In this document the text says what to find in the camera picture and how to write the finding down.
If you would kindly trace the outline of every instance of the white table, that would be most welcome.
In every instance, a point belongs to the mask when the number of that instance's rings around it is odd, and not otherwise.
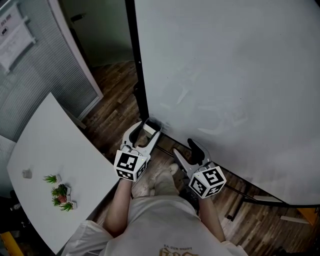
[[[32,178],[22,171],[31,169]],[[113,165],[86,139],[50,93],[19,138],[7,170],[23,210],[56,254],[117,183]],[[54,207],[46,175],[60,174],[77,209]]]

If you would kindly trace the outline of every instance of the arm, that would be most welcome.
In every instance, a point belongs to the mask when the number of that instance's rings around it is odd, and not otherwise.
[[[106,214],[103,228],[114,238],[120,236],[128,224],[132,181],[121,179]]]
[[[212,202],[211,198],[199,198],[199,207],[202,223],[220,242],[225,241],[225,234],[222,230],[216,207],[214,206],[214,202]]]

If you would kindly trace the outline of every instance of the dark wood floor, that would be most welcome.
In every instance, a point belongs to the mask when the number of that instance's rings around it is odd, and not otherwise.
[[[99,67],[92,73],[104,98],[85,118],[84,123],[87,125],[85,135],[110,161],[113,161],[117,149],[120,148],[123,133],[140,120],[137,102],[133,95],[133,86],[137,82],[136,69],[133,62],[125,62]],[[158,145],[169,152],[172,147],[180,147],[188,154],[186,149],[165,136],[159,140]],[[151,173],[156,169],[167,168],[171,163],[173,158],[170,155],[155,148],[145,174],[132,187],[133,196],[148,195]],[[184,187],[183,176],[180,170],[174,175],[179,190]],[[241,191],[245,189],[246,185],[241,179],[228,172],[225,176],[227,184],[231,187]],[[254,186],[250,187],[248,194],[265,195]],[[279,247],[292,253],[305,252],[320,233],[319,221],[312,227],[309,224],[280,219],[282,215],[302,218],[295,208],[244,203],[232,222],[226,217],[232,215],[240,199],[236,192],[226,187],[212,197],[226,238],[236,245],[241,245],[249,256],[272,256]],[[101,204],[99,214],[94,218],[98,224],[102,224],[104,220],[109,201],[106,199]]]

